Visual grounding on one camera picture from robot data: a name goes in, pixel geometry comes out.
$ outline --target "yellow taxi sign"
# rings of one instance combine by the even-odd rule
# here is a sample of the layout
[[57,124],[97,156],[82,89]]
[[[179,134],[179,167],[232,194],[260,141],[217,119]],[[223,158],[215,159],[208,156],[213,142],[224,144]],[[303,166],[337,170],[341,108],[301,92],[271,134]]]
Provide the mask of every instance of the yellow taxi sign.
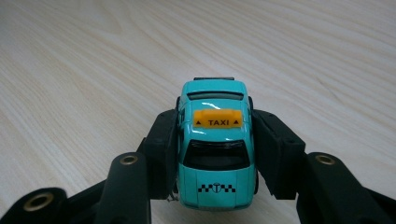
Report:
[[242,126],[242,112],[233,109],[195,110],[193,127],[238,128]]

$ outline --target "car rear window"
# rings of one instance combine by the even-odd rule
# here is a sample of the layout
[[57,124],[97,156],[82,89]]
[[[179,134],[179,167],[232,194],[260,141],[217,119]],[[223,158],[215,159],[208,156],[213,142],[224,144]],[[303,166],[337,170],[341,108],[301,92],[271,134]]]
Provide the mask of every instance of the car rear window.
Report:
[[187,93],[190,100],[203,100],[203,99],[228,99],[239,100],[244,98],[244,94],[232,91],[199,91]]
[[190,140],[183,164],[187,167],[208,170],[237,170],[249,166],[245,142],[206,142]]

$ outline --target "teal toy car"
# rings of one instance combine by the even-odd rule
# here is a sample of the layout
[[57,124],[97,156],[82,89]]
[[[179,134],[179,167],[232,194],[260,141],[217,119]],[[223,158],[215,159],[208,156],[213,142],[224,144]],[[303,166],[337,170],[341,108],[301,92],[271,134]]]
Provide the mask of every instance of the teal toy car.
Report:
[[195,78],[177,99],[177,188],[187,207],[248,207],[257,192],[252,101],[233,78]]

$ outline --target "wood grain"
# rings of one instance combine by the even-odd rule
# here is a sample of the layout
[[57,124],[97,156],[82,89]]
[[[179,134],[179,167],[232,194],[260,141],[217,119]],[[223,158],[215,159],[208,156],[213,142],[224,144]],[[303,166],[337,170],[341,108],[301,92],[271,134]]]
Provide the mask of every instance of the wood grain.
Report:
[[[0,215],[22,195],[106,178],[193,77],[235,77],[256,108],[396,199],[396,3],[0,1]],[[153,223],[298,223],[261,179],[248,209],[152,202]]]

